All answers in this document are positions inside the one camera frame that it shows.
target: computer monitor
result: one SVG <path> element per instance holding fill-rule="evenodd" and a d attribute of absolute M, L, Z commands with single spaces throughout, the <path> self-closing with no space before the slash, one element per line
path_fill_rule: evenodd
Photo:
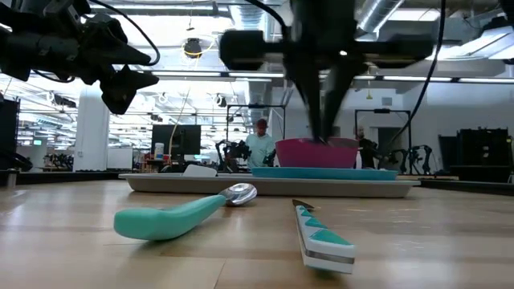
<path fill-rule="evenodd" d="M 152 154 L 155 152 L 155 144 L 164 144 L 164 154 L 169 151 L 169 138 L 173 132 L 174 125 L 159 124 L 152 128 Z M 173 155 L 195 155 L 200 154 L 202 139 L 201 125 L 178 125 L 173 135 L 171 153 Z"/>

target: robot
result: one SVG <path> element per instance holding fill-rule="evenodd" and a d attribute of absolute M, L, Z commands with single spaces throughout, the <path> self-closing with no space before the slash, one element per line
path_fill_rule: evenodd
<path fill-rule="evenodd" d="M 49 71 L 61 83 L 75 77 L 88 85 L 100 81 L 102 99 L 114 114 L 127 111 L 137 89 L 159 81 L 130 70 L 129 64 L 150 66 L 158 59 L 150 62 L 150 56 L 130 47 L 118 20 L 106 14 L 88 18 L 87 0 L 23 0 L 13 1 L 12 6 L 0 3 L 0 23 L 10 27 L 0 27 L 2 73 L 23 81 L 31 71 L 43 77 L 40 71 Z M 116 71 L 113 64 L 124 67 Z"/>
<path fill-rule="evenodd" d="M 423 161 L 423 158 L 419 156 L 418 151 L 420 149 L 423 149 L 425 151 L 425 159 Z M 416 164 L 420 161 L 423 161 L 422 169 L 424 175 L 431 175 L 431 169 L 430 169 L 430 155 L 432 154 L 432 148 L 428 145 L 416 145 L 410 149 L 410 163 L 414 166 L 414 169 L 416 170 L 416 173 L 421 174 L 416 167 Z"/>
<path fill-rule="evenodd" d="M 395 149 L 395 150 L 392 150 L 389 155 L 388 155 L 388 162 L 395 165 L 397 164 L 398 162 L 400 162 L 397 158 L 396 158 L 396 155 L 398 153 L 401 153 L 402 154 L 402 162 L 400 163 L 400 173 L 401 174 L 406 174 L 407 173 L 407 167 L 406 167 L 406 162 L 407 162 L 407 156 L 409 154 L 409 152 L 407 152 L 406 149 Z"/>
<path fill-rule="evenodd" d="M 116 11 L 100 0 L 90 1 Z M 386 42 L 356 41 L 354 0 L 291 0 L 291 26 L 286 26 L 273 9 L 259 0 L 246 1 L 279 21 L 283 39 L 266 43 L 262 31 L 227 31 L 220 41 L 220 58 L 231 70 L 256 71 L 265 61 L 277 59 L 279 55 L 286 77 L 296 84 L 308 110 L 316 142 L 326 143 L 332 135 L 342 100 L 354 76 L 366 71 L 368 63 L 379 68 L 402 68 L 425 59 L 433 51 L 432 40 L 417 35 L 396 35 Z M 127 36 L 114 18 L 97 14 L 82 23 L 81 18 L 91 13 L 87 0 L 15 3 L 14 9 L 0 3 L 0 23 L 11 28 L 11 31 L 0 28 L 3 73 L 23 81 L 28 80 L 31 71 L 40 74 L 39 70 L 54 73 L 59 82 L 80 77 L 91 85 L 99 80 L 102 99 L 115 114 L 126 112 L 137 89 L 158 82 L 155 75 L 129 69 L 129 64 L 152 66 L 159 60 L 158 49 L 139 27 L 156 50 L 154 61 L 127 44 Z M 514 26 L 514 2 L 499 0 L 499 4 Z M 116 71 L 113 64 L 124 67 Z M 321 112 L 319 72 L 323 70 L 330 72 L 324 82 L 325 106 Z"/>
<path fill-rule="evenodd" d="M 514 26 L 514 2 L 499 1 L 508 21 Z M 367 63 L 379 68 L 403 68 L 425 59 L 433 51 L 431 39 L 416 35 L 396 35 L 386 42 L 356 41 L 354 0 L 291 0 L 293 21 L 290 27 L 260 1 L 247 2 L 277 19 L 282 27 L 283 39 L 279 43 L 267 43 L 263 40 L 262 31 L 227 31 L 220 41 L 220 58 L 231 70 L 256 71 L 264 62 L 275 61 L 277 55 L 280 56 L 286 78 L 295 83 L 308 110 L 314 141 L 326 143 L 332 135 L 342 100 L 354 76 L 367 70 Z M 446 0 L 441 3 L 446 8 Z M 441 9 L 442 19 L 445 18 L 444 10 Z M 439 32 L 438 49 L 442 45 L 442 31 Z M 319 72 L 323 70 L 330 72 L 324 83 L 325 106 L 321 112 Z"/>
<path fill-rule="evenodd" d="M 273 151 L 264 157 L 263 164 L 265 164 L 267 167 L 272 168 L 275 163 L 275 156 L 276 156 L 276 149 L 273 149 Z"/>
<path fill-rule="evenodd" d="M 220 150 L 221 145 L 225 145 L 222 149 L 223 156 Z M 239 143 L 222 140 L 216 144 L 216 151 L 218 152 L 219 159 L 218 170 L 222 172 L 238 173 L 240 168 L 237 159 L 247 160 L 251 155 L 250 148 L 242 140 Z"/>

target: wooden table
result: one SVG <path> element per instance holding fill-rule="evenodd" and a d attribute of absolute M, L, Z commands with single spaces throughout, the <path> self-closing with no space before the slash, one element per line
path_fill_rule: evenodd
<path fill-rule="evenodd" d="M 406 199 L 301 198 L 357 245 L 353 275 L 303 266 L 291 198 L 222 208 L 171 242 L 118 236 L 112 216 L 200 196 L 124 181 L 0 192 L 1 288 L 514 288 L 514 198 L 415 188 Z"/>

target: white pillar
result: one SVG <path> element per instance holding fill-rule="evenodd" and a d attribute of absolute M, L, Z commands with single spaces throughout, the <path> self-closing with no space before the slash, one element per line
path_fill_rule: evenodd
<path fill-rule="evenodd" d="M 110 112 L 98 83 L 80 92 L 73 171 L 106 170 Z"/>

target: ceiling light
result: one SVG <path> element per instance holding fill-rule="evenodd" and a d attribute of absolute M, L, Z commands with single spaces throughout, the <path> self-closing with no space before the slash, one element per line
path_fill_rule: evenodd
<path fill-rule="evenodd" d="M 16 140 L 33 140 L 34 138 L 32 136 L 18 136 L 16 137 Z"/>
<path fill-rule="evenodd" d="M 375 76 L 372 75 L 357 75 L 353 77 L 355 80 L 374 80 Z"/>
<path fill-rule="evenodd" d="M 432 8 L 400 8 L 388 18 L 390 21 L 435 21 L 439 11 Z"/>
<path fill-rule="evenodd" d="M 23 113 L 22 112 L 22 113 L 18 114 L 18 120 L 36 122 L 36 121 L 38 121 L 38 117 L 31 113 Z"/>
<path fill-rule="evenodd" d="M 426 77 L 423 76 L 384 76 L 384 80 L 389 81 L 425 81 Z M 451 77 L 431 77 L 430 81 L 433 82 L 450 82 Z"/>
<path fill-rule="evenodd" d="M 155 76 L 196 76 L 196 77 L 221 77 L 219 72 L 204 71 L 159 71 L 152 72 Z"/>
<path fill-rule="evenodd" d="M 238 81 L 250 81 L 250 82 L 267 82 L 270 83 L 271 79 L 259 79 L 259 78 L 237 78 Z"/>
<path fill-rule="evenodd" d="M 283 78 L 283 73 L 252 73 L 252 72 L 231 72 L 231 77 L 257 77 L 257 78 Z"/>
<path fill-rule="evenodd" d="M 512 84 L 514 79 L 479 79 L 479 78 L 461 78 L 460 83 L 494 83 L 494 84 Z"/>
<path fill-rule="evenodd" d="M 51 135 L 55 135 L 56 134 L 56 132 L 50 132 L 50 131 L 42 131 L 42 132 L 37 131 L 37 133 L 44 133 L 44 134 L 51 134 Z"/>

